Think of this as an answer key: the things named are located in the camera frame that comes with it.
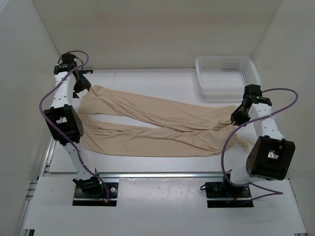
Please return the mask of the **beige trousers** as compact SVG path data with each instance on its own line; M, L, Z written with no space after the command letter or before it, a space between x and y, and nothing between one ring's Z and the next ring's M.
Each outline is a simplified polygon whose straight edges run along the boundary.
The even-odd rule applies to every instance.
M204 107L93 86L78 115L87 150L113 156L209 157L251 142L234 134L236 106Z

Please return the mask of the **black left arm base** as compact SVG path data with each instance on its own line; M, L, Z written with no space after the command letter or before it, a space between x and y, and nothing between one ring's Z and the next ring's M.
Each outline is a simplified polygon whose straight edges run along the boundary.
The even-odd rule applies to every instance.
M115 207L119 191L118 182L103 183L96 179L75 182L72 205L81 207Z

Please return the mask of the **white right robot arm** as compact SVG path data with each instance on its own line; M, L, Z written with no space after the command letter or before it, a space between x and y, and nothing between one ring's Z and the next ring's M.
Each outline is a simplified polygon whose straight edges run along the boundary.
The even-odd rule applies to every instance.
M287 175L295 152L295 143L286 140L279 131L272 116L272 103L269 99L259 96L243 99L232 113L231 121L240 127L262 117L266 118L254 122L257 140L245 165L231 170L229 179L221 184L221 191L226 196L235 195L241 184L283 180Z

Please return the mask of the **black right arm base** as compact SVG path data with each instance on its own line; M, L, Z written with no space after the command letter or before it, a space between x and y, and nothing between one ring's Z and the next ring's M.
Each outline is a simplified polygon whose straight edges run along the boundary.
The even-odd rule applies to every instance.
M252 195L249 186L236 187L226 180L205 182L200 186L205 191L207 208L251 208Z

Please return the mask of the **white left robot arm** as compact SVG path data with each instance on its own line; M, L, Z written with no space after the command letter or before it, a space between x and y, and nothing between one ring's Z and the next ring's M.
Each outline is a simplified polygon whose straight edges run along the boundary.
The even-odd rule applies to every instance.
M54 94L49 109L42 112L53 138L58 141L69 154L76 169L77 177L73 182L82 191L97 197L103 192L103 184L99 182L96 169L89 161L85 149L80 143L84 134L83 124L72 106L72 100L78 93L89 90L90 82L79 72L75 62L66 62L54 68L56 86L48 94Z

